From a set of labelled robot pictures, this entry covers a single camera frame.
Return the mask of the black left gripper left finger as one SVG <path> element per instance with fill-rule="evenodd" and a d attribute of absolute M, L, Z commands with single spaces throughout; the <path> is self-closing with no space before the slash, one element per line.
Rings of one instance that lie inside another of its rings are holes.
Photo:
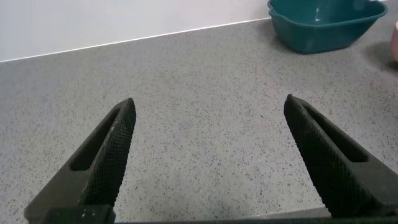
<path fill-rule="evenodd" d="M 29 223 L 114 223 L 136 123 L 132 98 L 100 121 L 24 210 Z"/>

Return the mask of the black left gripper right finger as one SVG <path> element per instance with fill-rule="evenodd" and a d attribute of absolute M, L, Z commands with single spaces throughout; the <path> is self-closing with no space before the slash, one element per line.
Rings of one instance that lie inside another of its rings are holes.
<path fill-rule="evenodd" d="M 303 99 L 288 95 L 284 116 L 333 217 L 397 215 L 397 173 Z"/>

